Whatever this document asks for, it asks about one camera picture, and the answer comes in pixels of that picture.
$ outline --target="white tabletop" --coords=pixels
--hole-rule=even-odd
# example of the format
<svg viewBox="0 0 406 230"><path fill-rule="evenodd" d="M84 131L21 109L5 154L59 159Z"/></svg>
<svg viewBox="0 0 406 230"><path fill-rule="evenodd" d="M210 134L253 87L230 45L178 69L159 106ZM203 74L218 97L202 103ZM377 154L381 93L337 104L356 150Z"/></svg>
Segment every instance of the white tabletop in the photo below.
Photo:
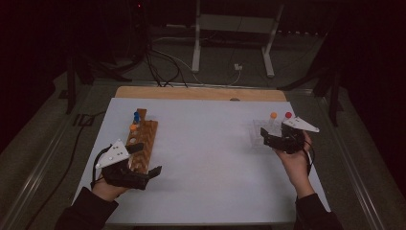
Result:
<svg viewBox="0 0 406 230"><path fill-rule="evenodd" d="M96 155L126 140L137 108L158 121L145 191L130 190L107 223L129 225L265 224L295 220L296 194L269 147L253 148L254 120L293 113L290 103L112 99L79 183L89 187ZM310 181L328 209L313 167Z"/></svg>

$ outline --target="dark background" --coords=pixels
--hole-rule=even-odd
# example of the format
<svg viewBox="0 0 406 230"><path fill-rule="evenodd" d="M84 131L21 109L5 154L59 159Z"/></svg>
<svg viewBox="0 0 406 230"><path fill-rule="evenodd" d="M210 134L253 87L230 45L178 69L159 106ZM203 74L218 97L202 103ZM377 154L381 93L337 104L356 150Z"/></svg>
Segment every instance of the dark background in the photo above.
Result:
<svg viewBox="0 0 406 230"><path fill-rule="evenodd" d="M150 0L148 22L154 26L194 21L193 1ZM202 5L207 12L241 13L230 1ZM2 151L54 92L52 80L66 70L72 41L89 42L89 53L111 57L101 28L100 5L111 1L28 1L0 3ZM246 11L266 13L266 8ZM288 1L282 33L328 34L315 62L342 61L341 85L366 125L399 189L406 196L405 152L405 5L401 1Z"/></svg>

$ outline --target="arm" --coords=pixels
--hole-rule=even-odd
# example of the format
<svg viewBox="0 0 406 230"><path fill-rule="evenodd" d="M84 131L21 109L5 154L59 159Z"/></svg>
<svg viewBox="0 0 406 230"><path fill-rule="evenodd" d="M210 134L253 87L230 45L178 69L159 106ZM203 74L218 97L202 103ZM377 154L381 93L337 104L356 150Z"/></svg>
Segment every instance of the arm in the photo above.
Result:
<svg viewBox="0 0 406 230"><path fill-rule="evenodd" d="M306 140L304 150L308 151L311 140L306 132L304 132L304 137ZM313 230L343 229L335 214L329 213L325 209L320 198L314 192L307 175L307 153L302 150L293 154L287 154L277 149L274 149L274 151L280 157L289 180L295 187L298 195L296 210L302 225Z"/></svg>
<svg viewBox="0 0 406 230"><path fill-rule="evenodd" d="M119 206L114 199L126 190L109 185L104 179L95 184L92 192L82 188L74 204L66 208L57 220L55 229L102 229Z"/></svg>

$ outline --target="wooden table edge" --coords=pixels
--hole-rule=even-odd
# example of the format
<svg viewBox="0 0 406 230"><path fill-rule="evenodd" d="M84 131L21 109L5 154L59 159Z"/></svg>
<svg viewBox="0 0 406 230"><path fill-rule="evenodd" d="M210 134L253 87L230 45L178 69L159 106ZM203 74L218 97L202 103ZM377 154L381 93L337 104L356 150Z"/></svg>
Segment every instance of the wooden table edge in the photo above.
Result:
<svg viewBox="0 0 406 230"><path fill-rule="evenodd" d="M281 90L120 86L115 98L286 102Z"/></svg>

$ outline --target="sleeve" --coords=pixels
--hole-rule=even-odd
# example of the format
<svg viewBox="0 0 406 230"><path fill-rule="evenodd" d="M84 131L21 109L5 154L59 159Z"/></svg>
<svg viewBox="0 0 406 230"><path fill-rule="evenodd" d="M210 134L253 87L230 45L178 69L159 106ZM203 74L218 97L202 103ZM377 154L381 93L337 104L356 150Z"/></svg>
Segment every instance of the sleeve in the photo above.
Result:
<svg viewBox="0 0 406 230"><path fill-rule="evenodd" d="M334 213L329 213L317 194L308 195L296 201L296 211L302 225L312 230L343 230Z"/></svg>
<svg viewBox="0 0 406 230"><path fill-rule="evenodd" d="M55 229L102 229L118 206L116 201L108 202L82 188L74 204L66 208L57 220Z"/></svg>

